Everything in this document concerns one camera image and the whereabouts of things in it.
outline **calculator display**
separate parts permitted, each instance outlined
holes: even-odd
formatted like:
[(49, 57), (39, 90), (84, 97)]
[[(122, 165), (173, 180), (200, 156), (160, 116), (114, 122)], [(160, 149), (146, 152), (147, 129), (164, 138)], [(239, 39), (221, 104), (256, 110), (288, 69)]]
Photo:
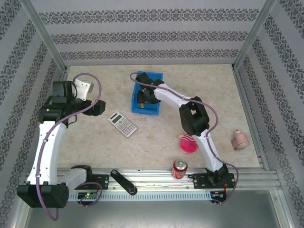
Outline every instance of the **calculator display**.
[(113, 123), (116, 123), (122, 116), (119, 115), (118, 117), (116, 117), (114, 120), (113, 120)]

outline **damask stripe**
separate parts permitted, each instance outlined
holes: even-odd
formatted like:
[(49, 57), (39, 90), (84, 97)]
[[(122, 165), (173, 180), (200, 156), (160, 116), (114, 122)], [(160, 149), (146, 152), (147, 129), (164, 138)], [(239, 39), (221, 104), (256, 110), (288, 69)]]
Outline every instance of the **damask stripe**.
[(272, 94), (274, 95), (283, 121), (286, 123), (285, 126), (287, 127), (287, 131), (293, 140), (294, 146), (296, 147), (295, 151), (298, 152), (298, 156), (300, 160), (302, 160), (302, 165), (304, 166), (304, 136), (301, 134), (302, 131), (299, 129), (300, 126), (296, 122), (293, 111), (290, 110), (289, 102), (284, 95), (284, 91), (276, 77), (276, 73), (273, 70), (267, 54), (265, 53), (264, 48), (258, 38), (252, 44), (252, 48), (254, 49), (256, 57), (266, 76), (266, 80), (270, 86)]
[(300, 98), (303, 100), (304, 104), (304, 71), (298, 63), (297, 58), (293, 54), (293, 51), (289, 47), (286, 39), (284, 38), (282, 32), (278, 28), (275, 20), (272, 16), (269, 16), (265, 23), (264, 28), (271, 39), (273, 45), (276, 48), (276, 52), (281, 58), (286, 71), (289, 73), (289, 77), (293, 82)]
[(144, 21), (254, 21), (258, 9), (142, 9), (39, 13), (46, 25)]
[(126, 58), (235, 58), (237, 49), (179, 49), (179, 50), (127, 50), (127, 51), (75, 51), (61, 52), (64, 60), (126, 59)]
[(288, 14), (296, 29), (304, 39), (304, 7), (300, 0), (280, 0), (281, 6)]
[(5, 157), (8, 155), (8, 151), (10, 150), (12, 139), (15, 137), (16, 128), (19, 125), (19, 122), (27, 105), (29, 96), (31, 94), (31, 91), (33, 89), (39, 70), (47, 52), (48, 49), (42, 42), (36, 53), (32, 66), (29, 69), (28, 75), (26, 76), (26, 79), (23, 83), (16, 104), (13, 107), (13, 111), (11, 112), (12, 115), (9, 117), (8, 123), (6, 124), (7, 127), (4, 129), (3, 134), (1, 136), (0, 171), (2, 170), (2, 165), (5, 162)]
[(8, 220), (11, 206), (16, 196), (17, 186), (20, 182), (20, 178), (24, 169), (24, 165), (28, 158), (29, 150), (31, 148), (31, 144), (33, 142), (35, 132), (38, 129), (38, 112), (39, 109), (42, 107), (43, 103), (45, 102), (45, 99), (47, 98), (52, 80), (54, 78), (56, 67), (57, 66), (55, 61), (52, 60), (47, 70), (47, 74), (44, 79), (44, 82), (42, 84), (39, 97), (36, 101), (35, 109), (29, 121), (29, 125), (26, 130), (26, 134), (24, 136), (22, 146), (18, 153), (16, 163), (13, 165), (14, 170), (11, 173), (11, 178), (9, 179), (9, 185), (7, 186), (7, 191), (4, 193), (4, 200), (1, 202), (2, 206), (0, 208), (0, 227), (5, 227), (5, 224)]
[(21, 8), (18, 0), (7, 0), (1, 6), (0, 10), (0, 40), (2, 40), (5, 32), (9, 29), (11, 22), (16, 17)]
[[(295, 181), (295, 175), (292, 172), (292, 167), (289, 162), (289, 160), (286, 157), (285, 149), (282, 146), (282, 142), (280, 139), (280, 136), (277, 134), (276, 126), (274, 124), (272, 115), (270, 114), (270, 110), (268, 108), (268, 105), (266, 103), (265, 97), (263, 95), (262, 89), (259, 86), (256, 73), (252, 67), (252, 64), (248, 58), (248, 55), (245, 57), (243, 61), (245, 70), (247, 72), (247, 75), (249, 77), (249, 81), (251, 83), (252, 89), (255, 93), (257, 104), (260, 108), (260, 112), (262, 114), (262, 117), (264, 119), (264, 123), (267, 129), (267, 132), (269, 134), (270, 141), (273, 145), (274, 152), (277, 156), (278, 164), (281, 168), (281, 172), (283, 173), (284, 180), (286, 181), (286, 185), (288, 187), (289, 194), (292, 196), (292, 201), (294, 202), (294, 209), (297, 211), (297, 215), (299, 216), (299, 221), (302, 226), (304, 226), (304, 202), (303, 202), (303, 196), (301, 195), (300, 188), (297, 186), (297, 182)], [(243, 84), (243, 88), (245, 90), (245, 85), (241, 77), (241, 81)], [(247, 95), (247, 92), (245, 90), (245, 94), (247, 96), (247, 100), (249, 102), (249, 97)], [(257, 122), (254, 117), (254, 112), (252, 111), (252, 108), (250, 107), (253, 118), (255, 120), (255, 124), (258, 130)]]
[(112, 32), (52, 35), (55, 44), (165, 41), (244, 41), (247, 32), (178, 31), (178, 32)]
[(25, 28), (22, 31), (21, 36), (19, 37), (9, 59), (6, 61), (6, 65), (3, 67), (3, 70), (0, 74), (0, 105), (1, 101), (4, 100), (5, 94), (10, 87), (12, 79), (15, 77), (17, 69), (20, 66), (20, 63), (27, 51), (29, 44), (31, 43), (34, 35), (36, 33), (35, 26), (29, 20)]

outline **red wire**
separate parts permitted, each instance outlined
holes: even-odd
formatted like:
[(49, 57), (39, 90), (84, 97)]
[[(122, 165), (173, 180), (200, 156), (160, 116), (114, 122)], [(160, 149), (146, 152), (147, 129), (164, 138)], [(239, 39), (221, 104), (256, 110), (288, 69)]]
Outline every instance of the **red wire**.
[[(98, 183), (98, 181), (96, 181), (96, 183)], [(99, 186), (97, 186), (97, 190), (96, 190), (95, 193), (97, 193), (98, 191), (99, 191)]]
[(227, 184), (226, 184), (226, 182), (224, 182), (224, 194), (223, 195), (225, 195), (226, 194), (226, 190), (227, 190)]

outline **black mounting plate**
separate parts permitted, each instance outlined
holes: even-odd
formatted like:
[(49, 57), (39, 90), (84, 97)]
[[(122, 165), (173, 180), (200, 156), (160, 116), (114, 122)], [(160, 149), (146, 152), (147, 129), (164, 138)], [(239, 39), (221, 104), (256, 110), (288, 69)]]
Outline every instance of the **black mounting plate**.
[(228, 189), (232, 189), (235, 185), (233, 173), (228, 173), (221, 183), (217, 184), (216, 186), (209, 181), (207, 173), (195, 173), (191, 178), (193, 179), (194, 189), (223, 189), (225, 187), (225, 182)]
[[(109, 186), (109, 175), (106, 174), (93, 174), (92, 182), (98, 182), (103, 187), (103, 190), (107, 190)], [(88, 184), (77, 187), (76, 190), (97, 190), (97, 185), (95, 184)]]

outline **enclosure wall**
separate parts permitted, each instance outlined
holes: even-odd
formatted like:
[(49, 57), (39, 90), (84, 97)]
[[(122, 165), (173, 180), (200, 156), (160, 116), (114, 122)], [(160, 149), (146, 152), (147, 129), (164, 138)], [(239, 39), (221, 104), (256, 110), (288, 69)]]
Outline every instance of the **enclosure wall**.
[(60, 71), (17, 0), (0, 0), (0, 227), (33, 163), (38, 110)]
[(33, 0), (66, 65), (233, 63), (265, 0)]
[(269, 166), (304, 227), (304, 7), (277, 1), (237, 69)]

